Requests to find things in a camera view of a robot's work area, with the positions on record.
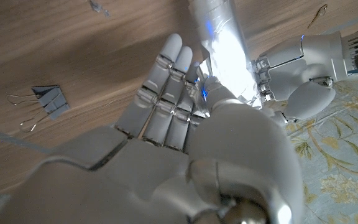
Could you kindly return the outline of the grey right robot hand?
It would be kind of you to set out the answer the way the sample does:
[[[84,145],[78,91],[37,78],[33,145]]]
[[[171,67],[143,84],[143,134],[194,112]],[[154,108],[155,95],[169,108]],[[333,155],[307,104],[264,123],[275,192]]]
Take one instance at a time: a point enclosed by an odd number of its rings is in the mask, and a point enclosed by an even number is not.
[[[269,111],[207,82],[187,94],[193,53],[172,34],[113,126],[56,148],[0,210],[0,223],[301,223],[298,156]]]

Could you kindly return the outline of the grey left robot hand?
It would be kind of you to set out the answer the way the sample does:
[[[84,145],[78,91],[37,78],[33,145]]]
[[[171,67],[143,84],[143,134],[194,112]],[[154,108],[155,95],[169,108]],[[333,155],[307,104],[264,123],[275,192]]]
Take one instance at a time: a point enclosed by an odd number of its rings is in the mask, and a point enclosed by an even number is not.
[[[264,100],[287,102],[272,115],[280,125],[324,110],[336,95],[334,83],[347,78],[339,32],[292,37],[260,54],[253,66]]]

